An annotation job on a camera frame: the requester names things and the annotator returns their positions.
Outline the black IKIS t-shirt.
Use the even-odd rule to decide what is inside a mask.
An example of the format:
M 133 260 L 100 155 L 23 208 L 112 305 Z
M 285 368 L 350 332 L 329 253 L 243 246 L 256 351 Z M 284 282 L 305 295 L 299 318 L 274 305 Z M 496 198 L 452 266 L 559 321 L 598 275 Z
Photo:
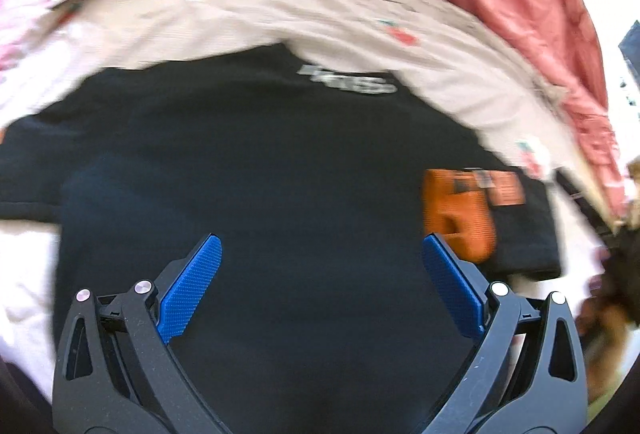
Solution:
M 106 69 L 13 122 L 1 214 L 61 227 L 74 294 L 157 276 L 208 234 L 222 263 L 174 350 L 235 433 L 408 433 L 470 344 L 421 261 L 432 168 L 498 170 L 385 72 L 281 44 Z

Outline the beige strawberry bear blanket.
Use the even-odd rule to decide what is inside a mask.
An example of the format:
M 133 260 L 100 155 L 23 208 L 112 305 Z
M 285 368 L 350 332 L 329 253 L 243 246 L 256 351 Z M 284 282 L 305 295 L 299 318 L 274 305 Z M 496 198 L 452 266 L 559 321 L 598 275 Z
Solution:
M 579 119 L 570 81 L 539 72 L 444 0 L 55 0 L 1 75 L 1 120 L 55 102 L 86 76 L 285 43 L 340 73 L 390 71 L 480 134 L 506 162 L 564 166 L 597 209 L 625 203 L 608 118 Z

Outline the black flat television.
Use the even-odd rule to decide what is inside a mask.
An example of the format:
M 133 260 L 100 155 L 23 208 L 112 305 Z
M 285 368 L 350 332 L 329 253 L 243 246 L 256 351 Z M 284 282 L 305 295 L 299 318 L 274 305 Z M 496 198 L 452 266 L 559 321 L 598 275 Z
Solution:
M 640 84 L 640 22 L 636 20 L 618 44 L 624 61 L 634 78 Z

